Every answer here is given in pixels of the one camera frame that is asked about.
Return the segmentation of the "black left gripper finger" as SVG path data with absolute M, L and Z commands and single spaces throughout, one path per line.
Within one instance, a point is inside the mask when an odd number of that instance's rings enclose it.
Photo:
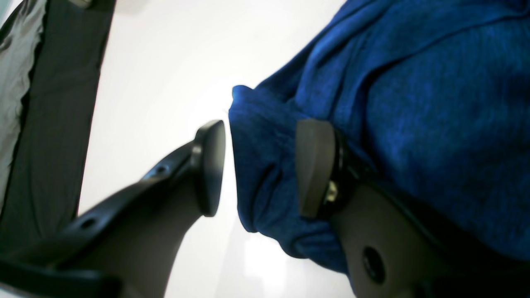
M 1 260 L 1 296 L 162 298 L 187 231 L 219 206 L 222 120 L 54 236 Z

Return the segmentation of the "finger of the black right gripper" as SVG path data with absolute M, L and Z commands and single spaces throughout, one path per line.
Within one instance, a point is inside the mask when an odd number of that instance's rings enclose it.
M 528 298 L 529 262 L 504 257 L 385 181 L 327 121 L 296 127 L 299 213 L 328 221 L 358 298 Z

